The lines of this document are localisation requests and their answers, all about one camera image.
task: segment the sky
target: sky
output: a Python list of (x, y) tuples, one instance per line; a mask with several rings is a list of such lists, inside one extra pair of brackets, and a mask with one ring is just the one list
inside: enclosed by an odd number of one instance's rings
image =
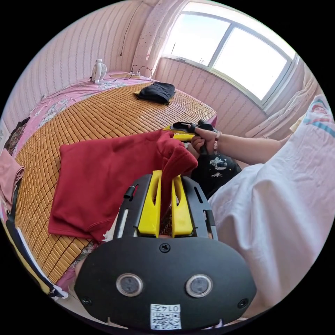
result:
[[(182, 14), (173, 27), (164, 54), (208, 65), (229, 23)], [(280, 75), (286, 59), (268, 44), (235, 28), (214, 68), (260, 100)]]

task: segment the sticker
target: sticker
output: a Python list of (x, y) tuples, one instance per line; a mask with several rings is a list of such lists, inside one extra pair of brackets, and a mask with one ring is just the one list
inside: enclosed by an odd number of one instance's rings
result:
[(150, 305), (151, 329), (181, 329), (180, 305)]

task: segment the bracelet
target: bracelet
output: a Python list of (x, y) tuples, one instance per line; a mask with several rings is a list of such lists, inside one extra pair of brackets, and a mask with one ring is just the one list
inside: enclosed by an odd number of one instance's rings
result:
[(215, 137), (215, 142), (214, 142), (214, 154), (217, 155), (217, 142), (219, 140), (219, 137), (221, 135), (221, 132), (217, 132), (216, 137)]

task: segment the white shirt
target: white shirt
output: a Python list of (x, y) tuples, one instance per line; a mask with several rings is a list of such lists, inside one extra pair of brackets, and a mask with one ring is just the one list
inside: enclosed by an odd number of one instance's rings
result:
[(218, 238), (238, 251), (257, 294), (245, 317), (280, 302), (318, 257), (335, 217), (335, 124), (323, 95), (267, 163), (245, 168), (209, 200)]

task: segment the wire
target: wire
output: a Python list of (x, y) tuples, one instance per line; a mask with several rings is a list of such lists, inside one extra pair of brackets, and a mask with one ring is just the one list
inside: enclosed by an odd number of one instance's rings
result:
[(150, 73), (151, 73), (150, 81), (152, 81), (152, 70), (149, 69), (147, 66), (141, 66), (141, 67), (138, 69), (138, 72), (140, 72), (140, 69), (141, 69), (142, 67), (145, 67), (146, 69), (148, 69), (148, 70), (150, 71)]
[(123, 47), (125, 46), (125, 40), (126, 40), (126, 35), (127, 35), (127, 31), (128, 31), (128, 29), (129, 29), (129, 26), (130, 26), (130, 24), (131, 24), (131, 22), (132, 22), (132, 19), (133, 19), (134, 15), (135, 15), (136, 11), (139, 9), (139, 7), (140, 7), (141, 5), (142, 5), (142, 1), (140, 2), (140, 4), (139, 4), (139, 5), (137, 6), (137, 8), (135, 9), (135, 11), (134, 11), (134, 13), (133, 13), (133, 15), (132, 15), (132, 17), (131, 17), (131, 19), (130, 19), (130, 21), (129, 21), (128, 27), (127, 27), (126, 32), (125, 32), (125, 35), (124, 35), (124, 37), (123, 37), (123, 43), (122, 43), (122, 48), (121, 48), (120, 56), (122, 56), (122, 51), (123, 51)]
[(132, 74), (131, 74), (131, 76), (130, 77), (120, 77), (120, 78), (116, 78), (116, 79), (114, 79), (113, 81), (117, 81), (118, 79), (124, 79), (124, 80), (129, 80), (132, 76), (133, 76), (133, 72), (132, 72)]

